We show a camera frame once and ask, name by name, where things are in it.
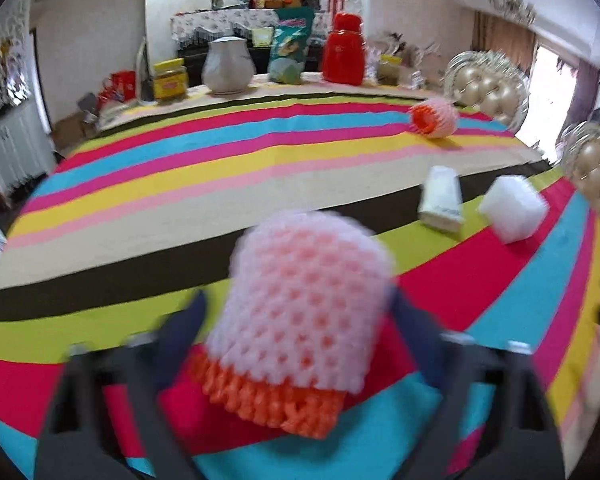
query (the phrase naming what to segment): chandelier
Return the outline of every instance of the chandelier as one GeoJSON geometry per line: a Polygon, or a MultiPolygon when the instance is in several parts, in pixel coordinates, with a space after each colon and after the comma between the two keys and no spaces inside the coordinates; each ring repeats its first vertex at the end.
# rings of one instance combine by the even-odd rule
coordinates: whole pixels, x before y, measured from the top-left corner
{"type": "Polygon", "coordinates": [[[532,4],[523,0],[488,0],[491,7],[505,19],[519,22],[528,27],[536,20],[536,11],[532,4]]]}

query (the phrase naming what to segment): orange foam net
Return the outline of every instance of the orange foam net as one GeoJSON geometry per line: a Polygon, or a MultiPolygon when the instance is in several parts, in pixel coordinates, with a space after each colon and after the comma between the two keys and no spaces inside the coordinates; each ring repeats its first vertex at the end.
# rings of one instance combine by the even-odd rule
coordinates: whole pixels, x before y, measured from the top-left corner
{"type": "Polygon", "coordinates": [[[438,112],[431,106],[420,104],[411,110],[411,122],[419,133],[430,134],[438,126],[438,112]]]}
{"type": "Polygon", "coordinates": [[[206,353],[196,354],[191,367],[211,403],[223,404],[243,420],[312,438],[325,438],[333,429],[346,394],[298,388],[288,381],[278,386],[252,381],[232,367],[222,368],[206,353]]]}

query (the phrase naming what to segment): small box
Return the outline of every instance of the small box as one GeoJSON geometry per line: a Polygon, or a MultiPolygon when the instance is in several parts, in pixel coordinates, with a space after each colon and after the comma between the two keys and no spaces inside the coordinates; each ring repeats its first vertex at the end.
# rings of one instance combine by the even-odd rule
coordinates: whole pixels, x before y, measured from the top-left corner
{"type": "Polygon", "coordinates": [[[542,195],[521,175],[499,176],[478,211],[485,215],[504,244],[529,238],[549,212],[542,195]]]}
{"type": "Polygon", "coordinates": [[[462,195],[458,174],[452,168],[433,166],[424,181],[418,217],[426,225],[457,233],[462,218],[462,195]]]}

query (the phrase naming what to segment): red bottle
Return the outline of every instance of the red bottle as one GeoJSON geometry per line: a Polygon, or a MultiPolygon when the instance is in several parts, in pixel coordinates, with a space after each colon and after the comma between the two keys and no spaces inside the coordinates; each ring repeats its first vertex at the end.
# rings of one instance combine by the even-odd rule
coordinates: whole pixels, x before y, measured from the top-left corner
{"type": "Polygon", "coordinates": [[[322,76],[326,81],[362,85],[365,76],[365,51],[360,34],[362,19],[340,12],[333,20],[322,54],[322,76]]]}

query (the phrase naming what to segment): white vase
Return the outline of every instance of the white vase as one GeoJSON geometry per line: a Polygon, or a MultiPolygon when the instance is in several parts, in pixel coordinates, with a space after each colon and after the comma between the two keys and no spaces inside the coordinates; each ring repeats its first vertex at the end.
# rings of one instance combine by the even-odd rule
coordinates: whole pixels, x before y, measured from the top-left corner
{"type": "Polygon", "coordinates": [[[244,38],[229,36],[209,43],[209,52],[202,68],[202,82],[214,94],[244,91],[255,73],[244,38]]]}

